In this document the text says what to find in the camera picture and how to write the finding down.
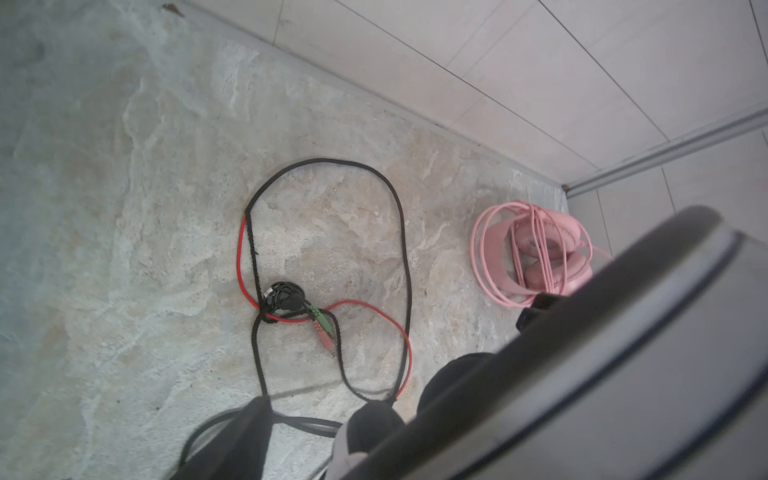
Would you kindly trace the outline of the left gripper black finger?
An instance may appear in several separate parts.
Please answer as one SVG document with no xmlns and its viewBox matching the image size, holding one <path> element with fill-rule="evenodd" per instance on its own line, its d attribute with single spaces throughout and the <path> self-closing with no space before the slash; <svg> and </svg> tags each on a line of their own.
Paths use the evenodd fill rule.
<svg viewBox="0 0 768 480">
<path fill-rule="evenodd" d="M 194 442 L 225 420 L 229 423 L 190 455 Z M 241 409 L 209 419 L 185 442 L 171 479 L 261 479 L 272 427 L 273 410 L 268 397 L 257 397 Z"/>
</svg>

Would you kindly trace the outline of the white black headphones with cable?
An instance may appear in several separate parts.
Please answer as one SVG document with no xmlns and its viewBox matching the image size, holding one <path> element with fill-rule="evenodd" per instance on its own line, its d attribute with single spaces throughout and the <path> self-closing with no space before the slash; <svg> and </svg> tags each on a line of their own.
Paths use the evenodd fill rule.
<svg viewBox="0 0 768 480">
<path fill-rule="evenodd" d="M 539 294 L 502 350 L 447 364 L 404 422 L 346 423 L 329 479 L 763 479 L 767 246 L 693 206 L 570 296 Z"/>
</svg>

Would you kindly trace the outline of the pink headphones with cable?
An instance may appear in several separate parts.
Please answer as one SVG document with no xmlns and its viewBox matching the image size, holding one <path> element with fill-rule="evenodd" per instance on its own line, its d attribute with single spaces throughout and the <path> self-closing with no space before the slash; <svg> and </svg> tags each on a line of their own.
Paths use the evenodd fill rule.
<svg viewBox="0 0 768 480">
<path fill-rule="evenodd" d="M 522 200 L 485 209 L 470 234 L 479 287 L 509 308 L 531 307 L 539 294 L 572 295 L 592 278 L 596 254 L 612 258 L 574 217 Z"/>
</svg>

